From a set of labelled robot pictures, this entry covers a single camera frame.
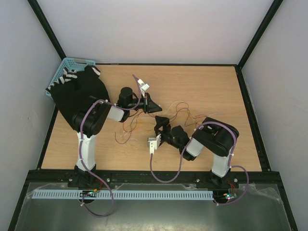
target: blue plastic basket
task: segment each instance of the blue plastic basket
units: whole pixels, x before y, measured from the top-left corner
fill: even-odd
[[[63,75],[63,68],[67,67],[69,71],[71,70],[84,71],[87,65],[95,65],[95,61],[88,60],[88,59],[64,58],[56,74],[52,78],[52,81],[50,82],[49,87],[54,81],[56,81],[58,78],[60,78]]]

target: black metal frame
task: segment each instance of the black metal frame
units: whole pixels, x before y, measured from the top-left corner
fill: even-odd
[[[238,64],[118,64],[118,65],[175,65],[175,66],[234,66],[236,75],[238,77],[239,86],[242,92],[243,101],[245,104],[247,116],[249,119],[250,127],[253,133],[260,165],[262,168],[262,172],[249,172],[250,182],[254,182],[255,184],[276,184],[279,189],[279,193],[281,199],[283,200],[285,211],[287,213],[287,217],[290,223],[292,230],[297,230],[297,226],[295,223],[295,219],[293,217],[289,201],[286,196],[286,192],[284,190],[284,186],[280,177],[279,172],[271,171],[270,163],[264,148],[264,144],[261,138],[261,134],[257,125],[257,120],[255,116],[255,112],[253,110],[251,100],[248,94],[248,90],[246,87],[246,83],[242,74],[242,68],[246,61],[248,60],[249,56],[253,52],[253,49],[257,45],[258,41],[262,37],[264,31],[268,27],[270,21],[274,17],[275,13],[277,12],[279,6],[281,5],[283,0],[274,0],[271,7],[269,8],[267,14],[265,15],[261,25],[259,26],[257,32],[255,33],[254,37],[252,38],[249,46],[247,47],[242,59]],[[41,25],[43,26],[46,34],[50,38],[54,48],[58,52],[61,59],[65,58],[66,55],[57,40],[54,32],[52,31],[51,26],[49,25],[42,9],[40,8],[38,2],[36,0],[28,0],[29,4],[31,5],[34,13],[38,17]],[[43,163],[43,159],[45,156],[45,152],[47,150],[48,142],[52,133],[53,125],[57,116],[58,109],[55,108],[51,123],[47,132],[46,140],[44,142],[44,146],[41,152],[41,156],[38,162],[38,166],[36,170],[30,170],[28,176],[26,178],[24,187],[20,194],[20,198],[18,200],[13,218],[11,220],[11,224],[9,230],[14,230],[19,213],[22,208],[22,204],[24,201],[24,197],[26,195],[29,183],[31,182],[67,182],[68,185],[77,186],[79,188],[87,188],[87,184],[79,181],[78,177],[76,176],[74,170],[45,170],[41,169],[41,165]],[[152,177],[149,171],[103,171],[97,170],[96,174],[100,176],[102,179],[106,180],[107,178],[110,179],[108,183],[112,188],[115,187],[117,184],[122,183],[155,183],[156,181]],[[178,178],[174,181],[174,183],[195,183],[197,188],[207,188],[209,190],[219,192],[226,190],[226,188],[218,188],[213,185],[211,182],[208,181],[210,172],[181,172]],[[162,180],[170,179],[170,175],[174,175],[174,172],[158,172],[157,176]],[[246,182],[246,175],[243,172],[230,172],[229,177],[236,178],[238,183],[245,183]]]

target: wooden table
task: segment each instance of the wooden table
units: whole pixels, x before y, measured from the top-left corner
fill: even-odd
[[[111,101],[116,102],[122,87],[131,87],[138,93],[135,74],[148,82],[148,92],[152,100],[164,109],[163,115],[173,102],[182,100],[189,105],[192,115],[204,114],[236,127],[240,133],[232,158],[232,165],[241,165],[248,171],[261,171],[259,159],[244,102],[234,67],[230,66],[144,66],[144,65],[98,65],[100,79],[105,83]],[[174,103],[165,116],[176,113]],[[187,107],[181,103],[178,109]],[[187,110],[181,110],[171,126],[184,127]],[[129,129],[133,117],[124,127]],[[189,118],[188,124],[194,121]],[[104,170],[150,170],[148,137],[154,137],[155,119],[141,114],[138,125],[126,144],[115,141],[115,132],[119,142],[126,139],[122,123],[107,120],[98,134],[95,160],[97,169]],[[184,127],[188,135],[193,134],[195,125]],[[60,112],[56,118],[42,168],[73,169],[78,155],[77,133],[66,123]],[[178,170],[180,154],[174,147],[163,144],[154,154],[154,170]],[[213,162],[213,153],[203,149],[194,161],[183,161],[184,171],[209,171]]]

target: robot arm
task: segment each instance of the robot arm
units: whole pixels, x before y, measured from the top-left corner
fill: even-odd
[[[238,130],[223,122],[207,117],[203,123],[209,122],[202,129],[197,129],[192,135],[192,141],[187,146],[186,151],[195,158],[200,154],[202,149],[206,147],[214,153],[214,162],[212,172],[218,177],[224,177],[230,169],[231,151],[234,149],[233,136],[228,130],[218,124],[226,126],[237,139],[239,137]]]
[[[181,126],[171,129],[169,119],[166,117],[156,116],[155,119],[156,126],[154,130],[156,136],[160,136],[159,145],[166,142],[177,148],[181,153],[190,140],[187,133]],[[202,129],[196,129],[195,133],[192,135],[191,142],[184,151],[183,158],[188,161],[194,160],[203,148],[206,147],[214,153],[212,172],[216,176],[222,178],[230,169],[230,155],[232,155],[231,151],[234,149],[233,136],[222,126],[227,127],[232,133],[234,133],[236,139],[239,136],[239,132],[231,125],[209,117],[203,121],[203,123],[205,122],[208,122],[209,125],[204,126]],[[148,143],[153,143],[153,140],[149,138]]]
[[[125,99],[127,101],[122,102],[120,106],[124,108],[131,108],[135,106],[137,104],[138,99],[133,99],[133,98],[129,99],[127,96],[123,97],[123,92],[128,90],[132,92],[132,89],[131,88],[123,88],[123,89],[121,90],[119,101],[121,102],[121,99]],[[77,131],[78,146],[80,146],[80,141],[81,141],[81,134],[80,134],[81,122],[86,112],[97,100],[98,99],[96,99],[95,97],[89,96],[83,102],[77,113],[73,116],[72,124],[74,126],[73,127],[74,130]],[[142,109],[145,113],[162,111],[162,108],[151,100],[150,94],[147,92],[145,93],[145,97],[141,97],[141,103],[139,103],[136,109],[137,110]],[[83,161],[89,170],[95,168],[94,154],[95,154],[96,135],[101,131],[105,123],[105,120],[109,118],[115,121],[124,122],[125,120],[127,120],[128,116],[129,116],[129,111],[123,111],[115,106],[111,106],[104,102],[96,104],[96,106],[91,110],[83,125],[82,130],[85,136],[83,139],[83,144],[81,149]],[[80,159],[78,159],[76,166],[77,170],[86,171]]]
[[[77,132],[79,143],[81,135],[83,135],[82,159],[89,170],[95,170],[96,135],[101,131],[105,120],[109,118],[124,122],[129,117],[127,109],[136,106],[139,101],[131,88],[123,88],[117,105],[111,105],[108,91],[99,76],[100,71],[92,65],[88,65],[84,71],[78,72],[70,71],[65,67],[64,75],[46,89],[50,92],[65,120]],[[142,92],[140,102],[135,110],[142,109],[145,113],[162,111],[162,108],[151,100],[150,94],[144,92],[149,86],[136,77],[135,80]],[[102,99],[102,102],[96,104],[90,111],[82,127],[83,134],[81,134],[80,127],[87,111],[99,99]],[[86,175],[80,159],[78,159],[75,169],[81,175]]]

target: wire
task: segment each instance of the wire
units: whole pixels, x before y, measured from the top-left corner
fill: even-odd
[[[245,190],[244,190],[243,194],[240,195],[236,200],[229,202],[227,205],[232,205],[232,204],[238,202],[240,199],[242,199],[242,197],[245,196],[246,193],[248,192],[248,188],[249,188],[249,176],[248,176],[248,172],[246,171],[246,169],[245,169],[244,167],[242,167],[242,166],[239,166],[239,165],[230,166],[230,168],[233,168],[233,167],[239,167],[239,168],[241,168],[242,170],[244,170],[244,172],[245,172],[245,174],[246,174],[247,182],[246,182],[246,187],[245,187]],[[215,198],[213,198],[213,199],[214,199],[214,202],[217,204],[217,206],[218,206],[218,205],[222,205],[222,206],[225,206],[225,205],[226,205],[226,203],[224,203],[224,204],[219,204],[219,203],[215,200]]]
[[[214,124],[214,125],[218,125],[218,126],[221,126],[223,127],[224,129],[226,129],[231,135],[232,135],[232,138],[233,138],[233,146],[230,150],[230,153],[233,153],[234,149],[235,149],[235,145],[236,145],[236,142],[237,142],[237,139],[235,137],[235,134],[231,131],[230,128],[228,128],[226,125],[222,124],[222,123],[219,123],[219,122],[214,122],[214,121],[208,121],[208,122],[204,122],[202,123],[201,125],[199,125],[199,127],[197,129],[202,129],[205,125],[210,125],[210,124]],[[182,166],[182,160],[183,160],[183,155],[184,155],[184,152],[186,150],[186,148],[188,147],[188,145],[191,143],[191,140],[185,145],[185,147],[183,148],[182,152],[181,152],[181,156],[180,156],[180,166],[179,166],[179,170],[178,172],[176,173],[175,177],[172,178],[171,180],[167,180],[167,181],[164,181],[164,180],[160,180],[153,172],[153,169],[152,169],[152,161],[153,161],[153,154],[151,154],[151,158],[150,158],[150,171],[151,171],[151,174],[152,176],[159,182],[161,183],[171,183],[172,181],[174,181],[178,175],[180,174],[180,171],[181,171],[181,166]],[[230,161],[231,161],[231,155],[229,157],[229,160],[228,160],[228,166],[230,166]]]
[[[130,115],[130,116],[129,116],[129,118],[130,118],[130,117],[133,117],[134,115],[136,115],[136,114],[138,113],[138,111],[136,111],[136,113],[135,113],[135,114]]]
[[[176,102],[181,102],[181,103],[187,104],[186,102],[184,102],[184,101],[182,101],[182,100],[177,100],[177,101],[174,101],[174,102],[172,103],[172,105],[175,104]],[[166,110],[166,112],[165,112],[162,116],[164,116],[165,114],[167,114],[167,111],[169,111],[169,109],[172,107],[172,105],[170,105],[170,107]]]
[[[138,107],[138,105],[139,105],[139,103],[140,103],[140,100],[141,100],[141,90],[140,90],[139,83],[138,83],[139,78],[137,78],[135,75],[133,75],[133,77],[134,77],[134,79],[135,79],[135,81],[136,81],[136,83],[137,83],[138,92],[139,92],[138,102],[137,102],[137,104],[136,104],[135,106],[133,106],[132,108],[122,108],[122,107],[119,107],[119,106],[117,106],[116,104],[112,104],[112,103],[110,103],[110,102],[108,102],[108,101],[103,101],[103,100],[102,100],[102,102],[104,102],[104,103],[106,103],[106,104],[108,104],[108,105],[114,106],[114,107],[116,107],[116,108],[119,108],[119,109],[121,109],[121,110],[124,110],[124,111],[130,111],[130,110],[133,110],[133,109],[135,109],[136,107]]]
[[[111,208],[105,213],[105,214],[96,214],[94,212],[92,212],[87,206],[86,204],[84,203],[84,198],[87,196],[87,194],[84,194],[83,197],[82,197],[82,200],[81,200],[81,206],[85,207],[90,213],[91,215],[93,215],[94,217],[97,217],[97,218],[104,218],[108,215],[110,215],[112,212],[113,212],[113,209],[114,209],[114,195],[112,193],[112,190],[111,188],[109,187],[109,185],[102,179],[100,178],[99,176],[97,176],[95,173],[91,172],[91,170],[88,169],[88,167],[86,166],[86,164],[84,163],[83,161],[83,158],[82,158],[82,144],[83,144],[83,125],[88,117],[88,115],[90,114],[91,110],[98,104],[98,103],[105,103],[104,100],[97,100],[90,108],[89,110],[86,112],[85,116],[83,117],[82,121],[81,121],[81,125],[80,125],[80,144],[79,144],[79,159],[81,161],[81,164],[82,166],[84,167],[84,169],[90,173],[91,175],[93,175],[95,178],[99,179],[105,186],[106,188],[109,190],[110,192],[110,195],[111,195]]]
[[[171,183],[172,181],[174,181],[180,174],[181,172],[181,167],[182,167],[182,160],[183,160],[183,155],[184,155],[184,152],[185,152],[185,149],[186,147],[190,144],[191,141],[189,141],[187,143],[187,145],[185,146],[185,148],[183,148],[182,152],[181,152],[181,157],[180,157],[180,166],[179,166],[179,169],[178,169],[178,172],[176,173],[175,177],[170,179],[170,180],[161,180],[159,179],[153,172],[153,169],[152,169],[152,161],[153,161],[153,154],[151,154],[151,158],[150,158],[150,171],[151,171],[151,174],[152,176],[159,182],[161,183],[164,183],[164,184],[167,184],[167,183]]]

